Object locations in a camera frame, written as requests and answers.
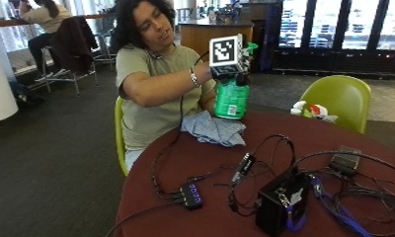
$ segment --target dark hair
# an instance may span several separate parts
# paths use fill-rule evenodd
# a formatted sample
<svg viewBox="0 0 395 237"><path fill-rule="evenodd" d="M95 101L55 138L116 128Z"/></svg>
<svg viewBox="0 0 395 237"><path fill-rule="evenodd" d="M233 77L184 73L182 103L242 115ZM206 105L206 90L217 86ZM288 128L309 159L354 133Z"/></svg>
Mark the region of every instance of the dark hair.
<svg viewBox="0 0 395 237"><path fill-rule="evenodd" d="M157 8L173 27L174 11L165 0L119 0L116 2L117 26L111 37L111 47L116 51L128 44L143 49L147 48L133 17L133 10L144 1L149 2L151 5Z"/></svg>
<svg viewBox="0 0 395 237"><path fill-rule="evenodd" d="M44 5L45 8L49 10L49 17L55 18L57 16L57 8L52 0L35 0L37 5Z"/></svg>

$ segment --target table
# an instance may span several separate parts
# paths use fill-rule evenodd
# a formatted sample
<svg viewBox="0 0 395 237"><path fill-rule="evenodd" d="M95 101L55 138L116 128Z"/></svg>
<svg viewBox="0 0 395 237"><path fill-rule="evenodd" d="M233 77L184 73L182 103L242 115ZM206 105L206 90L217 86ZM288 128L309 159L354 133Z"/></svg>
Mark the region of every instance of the table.
<svg viewBox="0 0 395 237"><path fill-rule="evenodd" d="M246 146L232 148L200 143L185 132L172 146L168 155L159 158L156 176L161 188L166 191L177 190L185 179L205 174L221 164L238 164L246 152L252 151L258 142L270 134L282 134L294 144L297 158L322 150L336 150L338 145L346 145L361 150L395 165L395 150L373 139L340 126L313 118L302 118L288 114L248 113L242 119L246 125L244 140ZM160 137L140 156L124 183L117 220L132 213L153 206L163 205L166 200L155 194L151 182L149 164L157 152L169 144L176 136L170 131ZM266 142L254 157L268 162L274 142ZM281 173L289 165L289 150L278 146L272 170ZM301 168L322 168L328 165L329 156L310 158L301 163ZM368 176L392 180L395 172L369 160L361 160L358 171ZM226 206L229 189L213 184L228 184L234 170L224 170L205 180L196 183L204 204L202 208L186 210L180 204L149 210L131 218L117 229L115 236L250 236L265 237L266 234L254 226L253 216L241 217ZM256 179L246 179L238 186L241 201L253 197L256 191L272 180L265 174ZM370 200L354 208L369 208ZM284 231L281 237L298 236L356 236L325 211L309 192L306 207L306 222L296 233Z"/></svg>
<svg viewBox="0 0 395 237"><path fill-rule="evenodd" d="M209 19L188 20L178 22L180 26L180 44L192 48L198 55L209 50L209 40L222 37L232 37L237 34L246 36L250 42L252 37L252 21L238 20L232 23L209 22ZM209 56L204 56L202 60L209 60Z"/></svg>

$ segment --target black electronic device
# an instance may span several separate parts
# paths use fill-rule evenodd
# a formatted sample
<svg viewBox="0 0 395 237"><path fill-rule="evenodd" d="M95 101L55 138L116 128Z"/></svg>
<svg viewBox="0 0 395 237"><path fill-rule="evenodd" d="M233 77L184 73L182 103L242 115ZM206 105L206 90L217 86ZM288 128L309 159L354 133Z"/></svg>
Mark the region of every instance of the black electronic device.
<svg viewBox="0 0 395 237"><path fill-rule="evenodd" d="M236 173L232 178L233 185L236 185L241 181L241 177L246 175L253 161L254 161L253 156L249 155L249 153L246 153L245 157L242 158L242 160L240 162L240 165L236 169Z"/></svg>
<svg viewBox="0 0 395 237"><path fill-rule="evenodd" d="M182 194L182 205L186 209L197 209L201 207L202 200L197 192L194 183L186 182L180 188Z"/></svg>
<svg viewBox="0 0 395 237"><path fill-rule="evenodd" d="M285 171L258 190L254 224L270 237L277 236L289 223L302 224L309 184L310 178L304 173Z"/></svg>
<svg viewBox="0 0 395 237"><path fill-rule="evenodd" d="M357 170L358 156L356 154L360 154L360 150L341 145L338 151L350 152L352 154L333 154L329 167L342 175L352 176Z"/></svg>

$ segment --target green chair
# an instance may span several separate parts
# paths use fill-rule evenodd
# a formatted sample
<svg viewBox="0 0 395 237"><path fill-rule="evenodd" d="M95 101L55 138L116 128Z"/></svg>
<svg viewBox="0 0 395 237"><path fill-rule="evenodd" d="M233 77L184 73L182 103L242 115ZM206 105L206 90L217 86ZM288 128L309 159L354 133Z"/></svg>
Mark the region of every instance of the green chair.
<svg viewBox="0 0 395 237"><path fill-rule="evenodd" d="M123 110L121 105L124 100L119 97L116 100L115 106L115 127L116 127L116 147L117 147L117 156L119 156L119 163L125 176L128 176L129 171L127 168L127 164L124 161L124 155L127 153L127 148L124 146L124 138L123 138Z"/></svg>
<svg viewBox="0 0 395 237"><path fill-rule="evenodd" d="M337 116L336 124L360 133L365 132L370 89L358 79L334 75L326 76L309 86L300 101L328 109L329 116Z"/></svg>

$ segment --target red object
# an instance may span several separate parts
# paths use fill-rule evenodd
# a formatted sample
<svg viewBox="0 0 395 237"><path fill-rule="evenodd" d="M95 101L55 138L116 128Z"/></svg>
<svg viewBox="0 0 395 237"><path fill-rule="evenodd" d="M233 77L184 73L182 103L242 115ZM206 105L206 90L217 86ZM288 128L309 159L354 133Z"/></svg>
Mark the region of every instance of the red object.
<svg viewBox="0 0 395 237"><path fill-rule="evenodd" d="M310 112L313 116L320 114L320 108L316 105L310 105Z"/></svg>

